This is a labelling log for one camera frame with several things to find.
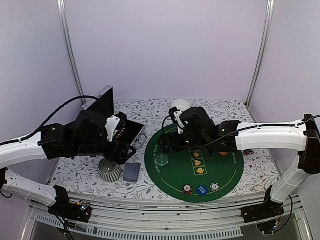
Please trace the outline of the clear acrylic dealer button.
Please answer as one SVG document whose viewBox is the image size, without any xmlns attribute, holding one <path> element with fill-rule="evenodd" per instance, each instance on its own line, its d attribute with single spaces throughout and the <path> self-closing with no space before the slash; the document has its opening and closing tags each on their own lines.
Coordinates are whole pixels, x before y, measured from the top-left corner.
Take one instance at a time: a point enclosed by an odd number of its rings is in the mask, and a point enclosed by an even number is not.
<svg viewBox="0 0 320 240">
<path fill-rule="evenodd" d="M 163 167 L 165 165 L 167 165 L 169 163 L 169 158 L 167 155 L 165 154 L 159 154 L 157 157 L 156 157 L 156 164 Z"/>
</svg>

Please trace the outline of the blue small blind button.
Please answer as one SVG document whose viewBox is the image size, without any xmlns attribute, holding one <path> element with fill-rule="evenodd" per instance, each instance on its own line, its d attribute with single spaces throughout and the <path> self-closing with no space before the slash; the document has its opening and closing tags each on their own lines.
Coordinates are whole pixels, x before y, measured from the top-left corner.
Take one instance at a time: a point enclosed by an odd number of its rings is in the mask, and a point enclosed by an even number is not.
<svg viewBox="0 0 320 240">
<path fill-rule="evenodd" d="M 196 193 L 199 196 L 205 196 L 209 193 L 209 189 L 205 185 L 199 185 L 196 187 Z"/>
</svg>

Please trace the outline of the blue playing card deck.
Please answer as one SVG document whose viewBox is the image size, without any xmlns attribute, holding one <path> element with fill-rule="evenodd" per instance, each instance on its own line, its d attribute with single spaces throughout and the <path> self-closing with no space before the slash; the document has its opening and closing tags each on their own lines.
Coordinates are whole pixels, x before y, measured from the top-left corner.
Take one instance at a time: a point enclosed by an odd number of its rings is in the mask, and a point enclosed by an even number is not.
<svg viewBox="0 0 320 240">
<path fill-rule="evenodd" d="M 128 183 L 136 183 L 141 169 L 140 163 L 126 163 L 123 173 L 123 180 Z"/>
</svg>

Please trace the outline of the white chip stack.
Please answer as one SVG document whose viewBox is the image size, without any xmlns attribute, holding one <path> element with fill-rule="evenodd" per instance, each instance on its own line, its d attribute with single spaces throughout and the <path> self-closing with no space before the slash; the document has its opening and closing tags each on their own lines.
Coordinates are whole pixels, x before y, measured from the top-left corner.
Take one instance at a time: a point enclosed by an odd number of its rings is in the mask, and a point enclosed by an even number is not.
<svg viewBox="0 0 320 240">
<path fill-rule="evenodd" d="M 219 189 L 220 189 L 220 185 L 216 182 L 213 182 L 211 185 L 210 185 L 210 189 L 212 192 L 217 192 Z"/>
</svg>

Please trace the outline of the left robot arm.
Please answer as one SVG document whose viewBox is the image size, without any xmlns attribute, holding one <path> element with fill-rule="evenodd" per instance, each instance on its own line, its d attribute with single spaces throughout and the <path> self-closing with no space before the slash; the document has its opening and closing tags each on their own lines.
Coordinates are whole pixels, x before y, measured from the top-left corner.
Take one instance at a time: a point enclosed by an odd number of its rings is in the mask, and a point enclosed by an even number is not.
<svg viewBox="0 0 320 240">
<path fill-rule="evenodd" d="M 62 108 L 78 99 L 74 97 L 63 103 L 34 132 L 1 142 L 1 194 L 16 194 L 50 209 L 55 208 L 63 217 L 70 217 L 75 210 L 64 187 L 35 182 L 16 174 L 9 167 L 33 160 L 74 159 L 78 156 L 103 156 L 122 165 L 136 154 L 136 148 L 118 136 L 127 121 L 122 112 L 105 117 L 96 111 L 83 110 L 75 121 L 66 125 L 47 124 Z"/>
</svg>

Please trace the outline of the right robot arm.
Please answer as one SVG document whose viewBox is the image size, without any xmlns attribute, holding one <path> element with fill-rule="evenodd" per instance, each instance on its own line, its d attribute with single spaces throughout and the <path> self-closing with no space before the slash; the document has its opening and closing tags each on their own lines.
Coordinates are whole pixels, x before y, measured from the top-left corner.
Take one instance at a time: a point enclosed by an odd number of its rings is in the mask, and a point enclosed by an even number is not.
<svg viewBox="0 0 320 240">
<path fill-rule="evenodd" d="M 258 208 L 262 218 L 269 218 L 309 176 L 320 172 L 320 131 L 311 114 L 285 123 L 230 120 L 216 125 L 203 107 L 186 110 L 173 107 L 169 118 L 176 124 L 177 132 L 161 134 L 157 143 L 165 153 L 202 148 L 215 153 L 253 149 L 297 151 L 284 176 L 265 193 L 264 202 Z"/>
</svg>

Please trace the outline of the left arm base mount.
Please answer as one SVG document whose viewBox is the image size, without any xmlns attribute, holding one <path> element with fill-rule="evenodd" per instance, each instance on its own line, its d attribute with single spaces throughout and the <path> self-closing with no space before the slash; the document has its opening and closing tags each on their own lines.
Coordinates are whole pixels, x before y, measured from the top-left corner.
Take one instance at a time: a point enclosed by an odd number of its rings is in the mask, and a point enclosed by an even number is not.
<svg viewBox="0 0 320 240">
<path fill-rule="evenodd" d="M 48 208 L 48 213 L 62 219 L 88 223 L 92 214 L 92 208 L 91 203 L 84 200 L 76 203 L 58 201 Z"/>
</svg>

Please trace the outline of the red chip stack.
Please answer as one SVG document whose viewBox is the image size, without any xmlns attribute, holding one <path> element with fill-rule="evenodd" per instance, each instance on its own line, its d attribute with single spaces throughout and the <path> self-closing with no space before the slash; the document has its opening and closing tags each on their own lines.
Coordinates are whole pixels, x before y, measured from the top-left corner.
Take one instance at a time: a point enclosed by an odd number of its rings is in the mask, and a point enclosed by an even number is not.
<svg viewBox="0 0 320 240">
<path fill-rule="evenodd" d="M 184 184 L 182 186 L 182 192 L 185 194 L 185 195 L 191 195 L 193 193 L 193 187 L 191 184 Z"/>
</svg>

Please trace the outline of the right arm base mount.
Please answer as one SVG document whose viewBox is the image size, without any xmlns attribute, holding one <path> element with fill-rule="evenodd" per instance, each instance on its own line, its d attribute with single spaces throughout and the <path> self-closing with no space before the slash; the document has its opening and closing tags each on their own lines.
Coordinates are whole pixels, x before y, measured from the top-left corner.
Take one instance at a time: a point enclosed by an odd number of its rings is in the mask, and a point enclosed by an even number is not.
<svg viewBox="0 0 320 240">
<path fill-rule="evenodd" d="M 250 205 L 241 208 L 241 216 L 245 223 L 273 218 L 284 213 L 283 203 L 278 203 L 270 199 L 263 203 Z"/>
</svg>

